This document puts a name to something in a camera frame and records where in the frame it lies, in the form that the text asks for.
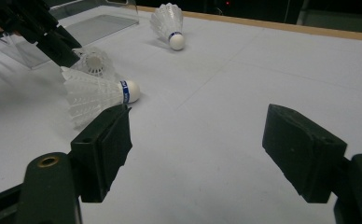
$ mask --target white shuttlecock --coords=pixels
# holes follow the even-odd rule
[[[108,55],[95,47],[73,49],[74,53],[80,58],[71,68],[87,73],[94,77],[101,77],[107,80],[118,81],[119,75]]]
[[[167,40],[172,49],[181,50],[185,46],[183,19],[182,10],[177,5],[162,4],[151,15],[151,28],[159,37]]]
[[[69,113],[76,127],[91,122],[110,106],[132,103],[140,97],[140,88],[133,81],[114,82],[72,68],[61,68]]]

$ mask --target white tabletop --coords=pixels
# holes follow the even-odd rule
[[[172,51],[140,24],[93,43],[140,84],[131,104],[133,148],[84,223],[335,223],[308,204],[261,146],[269,104],[284,105],[362,153],[362,41],[184,19],[186,47]],[[55,63],[28,70],[0,52],[0,191],[29,161],[70,150]]]

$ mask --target shuttlecock cork base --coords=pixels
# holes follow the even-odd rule
[[[162,39],[167,40],[174,50],[181,50],[185,46],[182,35],[183,26],[182,10],[171,3],[161,5],[151,15],[151,28]]]

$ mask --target transparent acrylic panel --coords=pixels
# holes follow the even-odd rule
[[[138,23],[134,0],[56,0],[50,2],[50,14],[82,46]],[[49,61],[47,55],[35,44],[30,44],[17,35],[4,35],[0,38],[0,50],[30,68]]]

